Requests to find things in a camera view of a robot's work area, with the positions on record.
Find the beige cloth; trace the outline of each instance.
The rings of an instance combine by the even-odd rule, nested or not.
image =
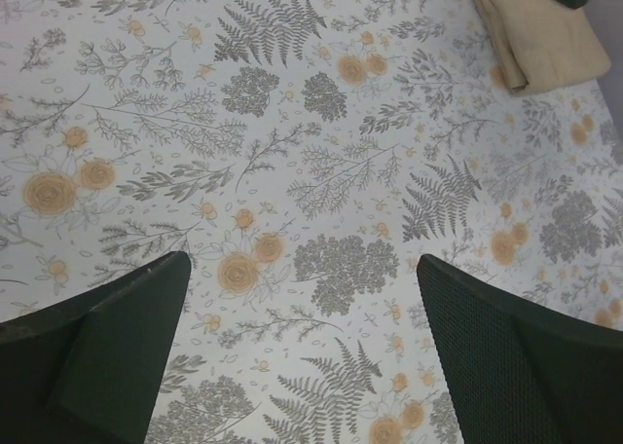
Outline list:
[[[541,93],[604,75],[610,60],[582,9],[553,0],[474,0],[506,83]]]

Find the floral tablecloth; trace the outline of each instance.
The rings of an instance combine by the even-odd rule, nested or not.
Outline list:
[[[430,252],[621,328],[623,143],[518,98],[471,0],[2,0],[0,315],[171,250],[147,442],[462,442]]]

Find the floral pattern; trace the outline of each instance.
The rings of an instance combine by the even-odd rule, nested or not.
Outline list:
[[[471,0],[0,11],[0,319],[192,259],[148,443],[462,442],[426,252],[623,329],[621,135],[510,95]]]

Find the yellow towel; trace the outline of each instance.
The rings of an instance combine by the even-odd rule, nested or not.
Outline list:
[[[604,75],[610,60],[582,9],[553,0],[474,0],[508,88],[541,93]]]

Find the folded towel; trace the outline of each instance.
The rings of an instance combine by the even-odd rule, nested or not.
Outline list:
[[[552,0],[474,0],[508,88],[541,93],[604,75],[610,60],[582,9]]]

